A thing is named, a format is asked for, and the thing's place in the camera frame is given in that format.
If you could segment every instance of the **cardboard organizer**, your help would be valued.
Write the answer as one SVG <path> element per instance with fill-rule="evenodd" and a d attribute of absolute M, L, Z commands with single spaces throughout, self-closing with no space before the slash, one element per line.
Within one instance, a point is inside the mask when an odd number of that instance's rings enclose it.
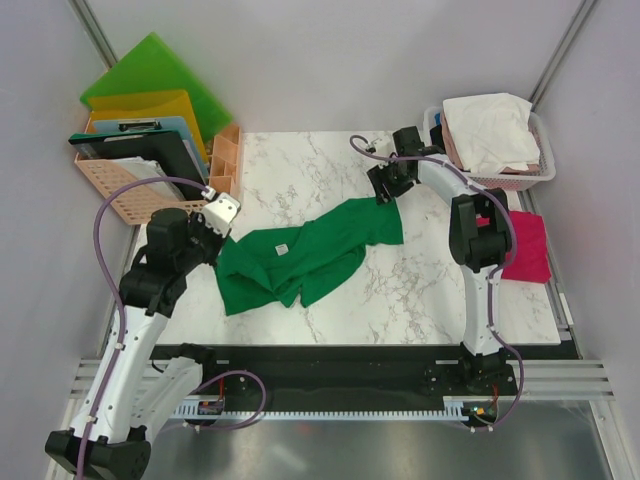
<path fill-rule="evenodd" d="M 111 160 L 89 160 L 76 155 L 74 164 L 105 198 L 120 187 L 137 180 Z M 213 137 L 210 169 L 209 186 L 218 192 L 228 193 L 241 202 L 242 129 L 238 125 L 232 123 Z M 120 195 L 111 206 L 127 224 L 141 225 L 148 223 L 151 214 L 162 208 L 182 208 L 192 212 L 199 211 L 206 204 L 205 200 L 171 200 L 156 193 L 148 185 L 141 185 Z"/>

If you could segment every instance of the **white marble surface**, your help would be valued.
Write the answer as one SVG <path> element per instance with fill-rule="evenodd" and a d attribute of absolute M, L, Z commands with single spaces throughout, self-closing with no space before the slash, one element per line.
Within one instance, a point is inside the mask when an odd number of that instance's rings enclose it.
<path fill-rule="evenodd" d="M 246 134 L 244 198 L 233 238 L 251 230 L 300 225 L 343 201 L 373 196 L 365 172 L 376 162 L 349 147 L 349 132 Z M 384 132 L 366 133 L 388 138 Z M 517 195 L 510 207 L 518 209 Z M 225 316 L 213 270 L 188 277 L 158 343 L 178 344 L 453 344 L 462 340 L 462 273 L 448 247 L 448 206 L 417 186 L 398 199 L 401 246 L 367 247 L 364 265 L 346 283 L 305 309 L 271 303 Z M 144 233 L 139 244 L 145 242 Z M 512 343 L 560 339 L 543 285 L 503 281 L 501 332 Z"/>

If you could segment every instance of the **green folder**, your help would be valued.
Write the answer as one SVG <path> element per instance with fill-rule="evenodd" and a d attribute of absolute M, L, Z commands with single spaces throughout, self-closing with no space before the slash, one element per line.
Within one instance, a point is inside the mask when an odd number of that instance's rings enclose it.
<path fill-rule="evenodd" d="M 156 33 L 150 33 L 80 97 L 183 89 L 189 93 L 200 134 L 206 142 L 231 123 L 231 114 Z"/>

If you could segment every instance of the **red cloth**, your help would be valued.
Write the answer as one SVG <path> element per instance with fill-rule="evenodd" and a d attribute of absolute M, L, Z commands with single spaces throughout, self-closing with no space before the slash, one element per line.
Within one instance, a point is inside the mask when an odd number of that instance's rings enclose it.
<path fill-rule="evenodd" d="M 513 264 L 502 273 L 506 280 L 547 283 L 551 278 L 547 252 L 547 233 L 540 215 L 509 212 L 518 239 L 518 254 Z M 481 218 L 479 225 L 489 223 Z"/>

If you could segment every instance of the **white laundry basket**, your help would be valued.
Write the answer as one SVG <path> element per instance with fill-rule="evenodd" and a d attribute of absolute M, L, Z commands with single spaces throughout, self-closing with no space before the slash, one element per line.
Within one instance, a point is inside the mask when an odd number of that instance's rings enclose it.
<path fill-rule="evenodd" d="M 429 130 L 436 126 L 436 115 L 442 115 L 442 107 L 431 107 L 424 113 L 424 143 L 431 145 Z M 535 113 L 531 112 L 529 117 L 529 128 L 533 133 L 538 148 L 540 149 L 540 171 L 537 173 L 522 174 L 490 174 L 490 173 L 468 173 L 469 178 L 475 180 L 487 188 L 502 188 L 504 190 L 526 190 L 533 187 L 538 182 L 551 180 L 556 176 L 556 167 L 549 144 L 549 136 L 542 124 L 542 120 Z"/>

